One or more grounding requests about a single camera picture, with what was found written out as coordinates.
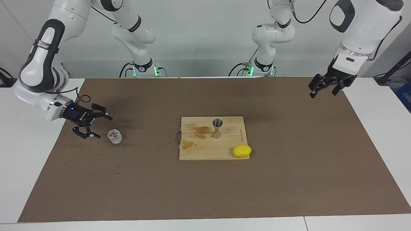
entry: lemon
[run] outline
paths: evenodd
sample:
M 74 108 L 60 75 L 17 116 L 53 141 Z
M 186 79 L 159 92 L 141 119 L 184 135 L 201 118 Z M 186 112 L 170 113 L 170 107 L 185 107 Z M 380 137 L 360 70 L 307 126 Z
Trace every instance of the lemon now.
M 251 153 L 251 147 L 245 144 L 237 145 L 233 148 L 233 153 L 236 157 L 247 157 Z

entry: stain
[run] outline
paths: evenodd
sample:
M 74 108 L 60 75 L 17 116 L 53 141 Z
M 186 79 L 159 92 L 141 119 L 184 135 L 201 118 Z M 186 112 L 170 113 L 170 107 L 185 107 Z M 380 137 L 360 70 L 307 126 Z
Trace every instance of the stain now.
M 193 131 L 193 135 L 196 138 L 202 139 L 204 140 L 206 138 L 205 133 L 211 132 L 212 129 L 211 127 L 197 127 L 196 125 L 191 125 L 191 129 L 194 130 Z
M 194 141 L 181 141 L 181 149 L 191 148 L 194 145 Z

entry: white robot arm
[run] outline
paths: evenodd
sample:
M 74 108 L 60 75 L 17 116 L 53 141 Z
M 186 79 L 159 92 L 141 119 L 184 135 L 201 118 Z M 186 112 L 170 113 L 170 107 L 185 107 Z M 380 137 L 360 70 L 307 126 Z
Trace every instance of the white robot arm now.
M 117 23 L 112 27 L 113 36 L 129 49 L 134 70 L 138 77 L 155 77 L 159 75 L 156 61 L 148 53 L 146 44 L 152 44 L 156 34 L 151 26 L 136 14 L 130 0 L 122 1 L 119 8 L 105 7 L 102 0 L 92 0 L 100 9 L 111 11 Z
M 402 0 L 367 0 L 354 6 L 351 0 L 339 0 L 330 14 L 333 28 L 344 33 L 325 75 L 317 74 L 309 88 L 311 98 L 331 85 L 333 95 L 349 87 L 361 66 L 374 52 L 380 41 L 401 20 Z
M 289 0 L 273 0 L 270 15 L 274 19 L 274 23 L 258 25 L 252 31 L 252 39 L 259 48 L 256 58 L 252 61 L 253 75 L 269 75 L 276 54 L 272 45 L 289 42 L 296 33 L 291 23 L 292 14 Z
M 91 109 L 86 109 L 60 94 L 69 75 L 55 55 L 59 52 L 61 43 L 83 32 L 91 6 L 113 12 L 118 22 L 114 27 L 120 28 L 113 29 L 116 31 L 115 37 L 130 50 L 136 66 L 147 67 L 145 71 L 140 71 L 150 72 L 149 68 L 153 62 L 145 44 L 153 43 L 155 34 L 135 13 L 130 0 L 55 0 L 50 16 L 21 68 L 20 79 L 15 88 L 17 97 L 46 110 L 47 120 L 64 118 L 75 123 L 77 127 L 73 128 L 73 132 L 83 139 L 100 138 L 98 134 L 90 131 L 95 118 L 112 118 L 102 106 L 92 104 Z M 86 133 L 80 132 L 80 127 L 84 127 Z

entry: white wall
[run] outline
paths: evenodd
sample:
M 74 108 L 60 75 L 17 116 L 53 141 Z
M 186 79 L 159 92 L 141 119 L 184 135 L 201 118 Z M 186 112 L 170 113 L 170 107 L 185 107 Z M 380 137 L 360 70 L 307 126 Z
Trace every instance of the white wall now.
M 0 67 L 14 77 L 27 59 L 32 44 L 30 36 L 0 0 Z
M 0 0 L 14 15 L 20 31 L 31 40 L 48 17 L 53 0 Z M 251 30 L 262 23 L 272 23 L 266 1 L 250 0 L 132 0 L 141 17 L 157 32 L 157 40 L 149 45 L 154 59 L 167 68 L 169 76 L 225 76 L 237 63 L 248 61 L 256 49 Z M 294 22 L 297 33 L 292 42 L 276 44 L 275 65 L 277 76 L 314 76 L 324 73 L 339 46 L 342 34 L 329 24 L 328 16 L 336 0 L 328 1 L 318 16 L 308 24 Z M 404 0 L 404 14 L 411 12 L 411 0 Z M 315 12 L 322 0 L 298 1 L 297 16 L 306 20 Z M 403 22 L 386 39 L 382 53 L 392 40 L 411 21 Z M 60 46 L 61 59 L 74 78 L 117 77 L 122 65 L 131 60 L 128 50 L 111 35 L 112 23 L 91 11 L 81 36 Z M 8 47 L 17 60 L 25 60 L 15 48 L 21 41 L 12 39 L 18 32 L 8 30 L 0 41 L 1 49 Z M 4 55 L 0 64 L 5 63 Z M 367 63 L 362 75 L 371 66 Z M 16 67 L 5 64 L 17 72 Z

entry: white table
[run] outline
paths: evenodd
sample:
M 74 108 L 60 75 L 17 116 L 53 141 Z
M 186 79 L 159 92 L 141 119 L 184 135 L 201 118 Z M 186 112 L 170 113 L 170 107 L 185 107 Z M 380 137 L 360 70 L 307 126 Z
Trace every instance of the white table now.
M 83 82 L 84 79 L 71 79 L 66 89 L 81 87 Z M 411 114 L 389 87 L 378 86 L 373 79 L 359 78 L 344 92 L 402 193 L 411 204 Z M 75 97 L 74 92 L 66 95 Z M 411 214 L 16 224 L 60 134 L 64 120 L 45 121 L 45 112 L 19 100 L 13 89 L 0 89 L 0 98 L 0 231 L 411 230 Z

